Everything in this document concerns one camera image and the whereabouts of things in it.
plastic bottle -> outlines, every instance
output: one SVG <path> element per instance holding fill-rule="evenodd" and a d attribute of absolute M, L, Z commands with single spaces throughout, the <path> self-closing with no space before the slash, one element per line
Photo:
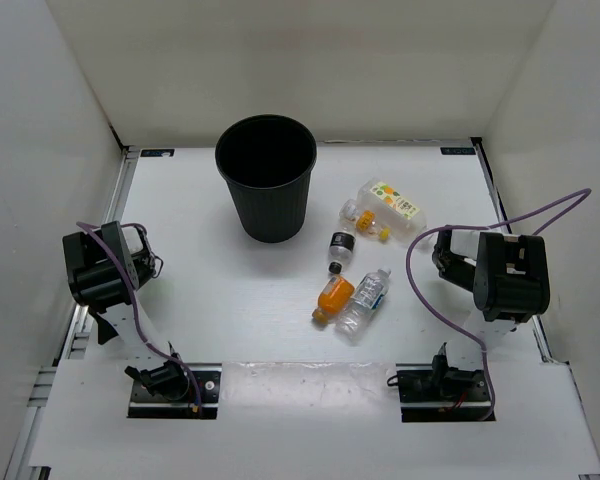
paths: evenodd
<path fill-rule="evenodd" d="M 337 275 L 349 265 L 355 244 L 355 228 L 340 222 L 336 232 L 331 236 L 329 244 L 329 272 Z"/>
<path fill-rule="evenodd" d="M 355 200 L 347 200 L 340 209 L 340 220 L 355 225 L 356 229 L 369 236 L 386 242 L 391 234 L 391 229 L 380 223 L 375 213 L 370 210 L 358 208 Z"/>
<path fill-rule="evenodd" d="M 383 267 L 368 273 L 356 288 L 347 306 L 336 320 L 336 331 L 346 335 L 352 342 L 357 339 L 380 306 L 389 289 L 391 269 Z"/>
<path fill-rule="evenodd" d="M 340 275 L 331 277 L 318 297 L 318 308 L 313 311 L 313 319 L 326 325 L 342 310 L 353 293 L 354 286 Z"/>
<path fill-rule="evenodd" d="M 376 214 L 402 243 L 410 243 L 427 227 L 424 212 L 385 182 L 372 178 L 358 191 L 357 205 Z"/>

bottle cap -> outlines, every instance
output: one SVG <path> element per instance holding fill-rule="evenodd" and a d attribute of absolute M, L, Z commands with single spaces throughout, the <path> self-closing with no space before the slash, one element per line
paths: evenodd
<path fill-rule="evenodd" d="M 389 229 L 389 227 L 383 228 L 382 230 L 380 230 L 380 233 L 378 233 L 378 240 L 380 240 L 381 242 L 386 242 L 389 238 L 390 233 L 391 230 Z"/>
<path fill-rule="evenodd" d="M 329 264 L 329 271 L 331 273 L 335 273 L 336 275 L 342 271 L 342 264 L 338 262 L 331 262 Z"/>
<path fill-rule="evenodd" d="M 318 323 L 329 323 L 329 319 L 319 308 L 316 308 L 311 316 Z"/>
<path fill-rule="evenodd" d="M 340 216 L 350 222 L 356 221 L 356 215 L 358 213 L 358 207 L 356 202 L 353 200 L 347 200 L 342 209 L 340 210 Z"/>

black bottle cap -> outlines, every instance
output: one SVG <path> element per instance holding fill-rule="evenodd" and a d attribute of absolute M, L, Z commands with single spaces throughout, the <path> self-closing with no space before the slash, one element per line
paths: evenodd
<path fill-rule="evenodd" d="M 331 273 L 338 274 L 338 273 L 340 273 L 342 271 L 342 265 L 339 264 L 338 262 L 331 262 L 329 264 L 329 271 Z"/>

clear plastic bottle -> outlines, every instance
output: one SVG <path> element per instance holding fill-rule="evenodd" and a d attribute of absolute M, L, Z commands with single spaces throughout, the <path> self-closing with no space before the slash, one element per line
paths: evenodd
<path fill-rule="evenodd" d="M 395 189 L 377 178 L 372 178 L 358 191 L 359 209 L 369 209 L 380 223 L 391 229 L 400 242 L 408 244 L 427 228 L 424 212 Z"/>
<path fill-rule="evenodd" d="M 340 220 L 342 223 L 349 222 L 356 229 L 381 242 L 386 242 L 391 234 L 391 229 L 376 219 L 375 213 L 370 210 L 358 208 L 355 200 L 347 200 L 340 209 Z"/>
<path fill-rule="evenodd" d="M 346 222 L 340 222 L 329 244 L 329 272 L 338 274 L 349 265 L 355 244 L 355 228 Z"/>
<path fill-rule="evenodd" d="M 336 331 L 355 342 L 371 322 L 371 317 L 380 306 L 389 289 L 391 269 L 383 267 L 368 273 L 360 282 L 347 306 L 336 320 Z"/>

white table surface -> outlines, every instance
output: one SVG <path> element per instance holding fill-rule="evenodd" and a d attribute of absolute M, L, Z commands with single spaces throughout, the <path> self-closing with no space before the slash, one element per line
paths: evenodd
<path fill-rule="evenodd" d="M 125 362 L 115 348 L 91 344 L 84 360 L 60 363 L 31 464 L 51 466 L 52 480 L 600 473 L 568 367 L 541 363 L 530 325 L 490 354 L 496 422 L 400 422 L 397 396 L 383 387 L 391 365 L 430 362 L 454 332 L 411 292 L 405 249 L 397 244 L 356 244 L 346 272 L 352 282 L 381 265 L 394 270 L 387 299 L 358 346 L 344 343 L 332 327 L 312 325 L 338 210 L 372 176 L 421 206 L 430 226 L 496 221 L 475 156 L 442 156 L 436 147 L 328 146 L 318 151 L 303 229 L 266 245 L 242 230 L 212 150 L 141 158 L 124 221 L 147 226 L 166 265 L 140 300 L 185 360 L 223 362 L 218 419 L 127 419 Z M 456 319 L 466 315 L 470 295 L 437 277 L 430 253 L 416 252 L 413 260 L 425 295 Z M 244 361 L 376 362 L 364 367 L 376 373 L 361 380 L 338 365 L 283 369 L 295 373 L 283 375 L 282 384 L 302 375 L 313 385 L 289 392 L 280 388 L 278 367 L 229 363 Z"/>
<path fill-rule="evenodd" d="M 264 244 L 242 229 L 213 149 L 140 158 L 123 220 L 146 225 L 165 261 L 160 278 L 140 290 L 147 314 L 191 362 L 429 362 L 455 332 L 411 291 L 406 248 L 397 242 L 359 237 L 344 272 L 357 285 L 369 271 L 393 269 L 389 293 L 358 345 L 311 322 L 340 207 L 373 176 L 420 206 L 430 226 L 497 221 L 476 156 L 443 156 L 439 147 L 327 146 L 318 150 L 303 228 L 291 240 Z M 466 317 L 471 295 L 438 278 L 431 247 L 415 252 L 413 268 L 435 305 L 456 320 Z M 531 325 L 509 335 L 497 358 L 537 361 Z"/>

